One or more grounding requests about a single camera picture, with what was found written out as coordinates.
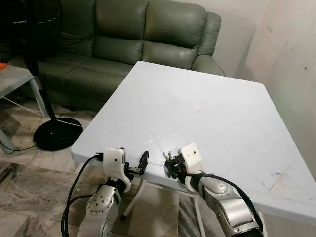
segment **marble floor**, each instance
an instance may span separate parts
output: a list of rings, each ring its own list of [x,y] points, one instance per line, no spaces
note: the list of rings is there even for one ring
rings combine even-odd
[[[39,112],[34,101],[22,97],[16,102]],[[87,126],[95,116],[89,111],[70,111],[53,106],[57,116],[71,117]],[[0,128],[19,148],[33,145],[36,128],[47,119],[0,100]],[[69,189],[82,167],[71,158],[70,148],[48,152],[36,147],[5,154],[0,151],[0,236],[59,237],[60,220]],[[88,166],[75,188],[74,196],[92,194],[103,182],[100,169]],[[120,212],[137,190],[137,181],[124,194]],[[224,237],[215,214],[201,200],[200,211],[208,237]],[[70,236],[75,237],[84,217],[86,200],[70,208]],[[147,185],[128,218],[114,224],[116,237],[198,237],[191,197],[173,190]]]

